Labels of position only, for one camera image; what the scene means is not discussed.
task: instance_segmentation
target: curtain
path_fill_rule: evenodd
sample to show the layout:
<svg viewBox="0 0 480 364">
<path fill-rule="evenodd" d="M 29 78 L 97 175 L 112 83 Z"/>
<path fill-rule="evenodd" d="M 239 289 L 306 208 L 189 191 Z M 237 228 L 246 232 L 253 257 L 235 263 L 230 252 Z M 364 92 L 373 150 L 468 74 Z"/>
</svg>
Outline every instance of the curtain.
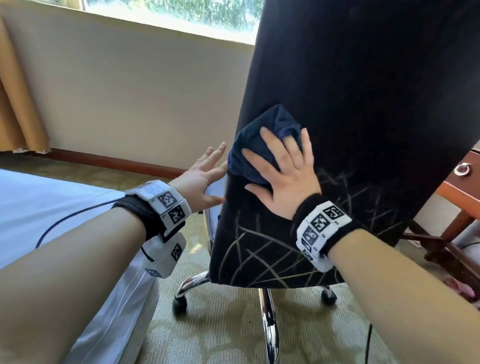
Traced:
<svg viewBox="0 0 480 364">
<path fill-rule="evenodd" d="M 0 151 L 49 150 L 48 138 L 0 14 Z"/>
</svg>

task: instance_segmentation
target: metal ring pull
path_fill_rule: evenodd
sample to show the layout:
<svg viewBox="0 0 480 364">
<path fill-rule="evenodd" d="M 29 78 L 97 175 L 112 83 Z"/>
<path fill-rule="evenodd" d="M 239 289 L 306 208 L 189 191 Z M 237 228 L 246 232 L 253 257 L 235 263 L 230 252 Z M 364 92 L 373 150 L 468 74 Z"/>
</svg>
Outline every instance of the metal ring pull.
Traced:
<svg viewBox="0 0 480 364">
<path fill-rule="evenodd" d="M 466 176 L 471 171 L 470 166 L 470 163 L 460 163 L 455 167 L 454 172 L 457 176 Z"/>
</svg>

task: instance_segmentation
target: bed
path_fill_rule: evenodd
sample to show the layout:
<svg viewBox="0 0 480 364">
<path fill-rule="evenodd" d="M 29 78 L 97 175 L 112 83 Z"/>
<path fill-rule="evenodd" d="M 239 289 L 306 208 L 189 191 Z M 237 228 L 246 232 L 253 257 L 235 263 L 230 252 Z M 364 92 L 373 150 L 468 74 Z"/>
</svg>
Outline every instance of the bed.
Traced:
<svg viewBox="0 0 480 364">
<path fill-rule="evenodd" d="M 123 196 L 122 192 L 0 170 L 0 268 L 32 251 L 42 233 L 72 212 Z M 46 244 L 108 210 L 102 206 L 55 227 Z M 158 303 L 156 279 L 140 269 L 139 252 L 64 364 L 133 363 Z"/>
</svg>

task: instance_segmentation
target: forearm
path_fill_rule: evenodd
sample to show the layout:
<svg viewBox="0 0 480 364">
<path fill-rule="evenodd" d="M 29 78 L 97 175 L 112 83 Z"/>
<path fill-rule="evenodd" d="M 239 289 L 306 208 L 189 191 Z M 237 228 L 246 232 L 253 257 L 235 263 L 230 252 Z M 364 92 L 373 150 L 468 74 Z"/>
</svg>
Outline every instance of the forearm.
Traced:
<svg viewBox="0 0 480 364">
<path fill-rule="evenodd" d="M 0 362 L 59 362 L 144 240 L 142 222 L 114 208 L 0 270 Z"/>
<path fill-rule="evenodd" d="M 366 231 L 329 252 L 382 339 L 408 363 L 477 363 L 480 314 L 420 266 Z"/>
</svg>

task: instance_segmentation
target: blue cloth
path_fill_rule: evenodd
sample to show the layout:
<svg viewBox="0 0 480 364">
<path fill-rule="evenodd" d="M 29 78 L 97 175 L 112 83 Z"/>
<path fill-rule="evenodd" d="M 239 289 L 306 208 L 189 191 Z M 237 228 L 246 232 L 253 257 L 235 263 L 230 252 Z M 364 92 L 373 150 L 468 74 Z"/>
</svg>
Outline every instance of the blue cloth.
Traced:
<svg viewBox="0 0 480 364">
<path fill-rule="evenodd" d="M 301 148 L 300 124 L 293 119 L 283 105 L 278 104 L 265 111 L 238 133 L 232 150 L 228 154 L 228 172 L 243 176 L 253 183 L 268 184 L 241 152 L 244 148 L 250 149 L 279 170 L 275 157 L 260 136 L 262 126 L 268 128 L 280 140 L 289 135 L 293 136 Z"/>
</svg>

